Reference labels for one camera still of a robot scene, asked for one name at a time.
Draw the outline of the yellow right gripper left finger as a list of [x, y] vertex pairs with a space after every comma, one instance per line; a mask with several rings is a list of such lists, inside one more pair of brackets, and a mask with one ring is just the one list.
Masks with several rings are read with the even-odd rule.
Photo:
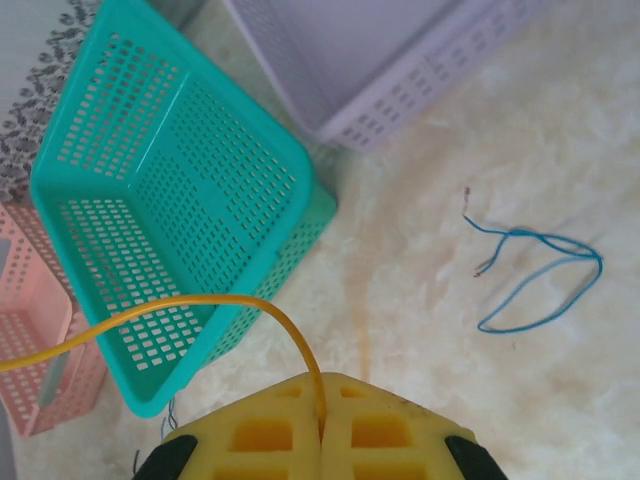
[[136, 479], [319, 479], [312, 382], [300, 374], [170, 433]]

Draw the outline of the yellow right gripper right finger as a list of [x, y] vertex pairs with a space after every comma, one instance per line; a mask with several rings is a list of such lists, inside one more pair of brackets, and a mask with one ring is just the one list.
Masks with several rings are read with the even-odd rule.
[[387, 390], [326, 373], [323, 479], [504, 479], [474, 433]]

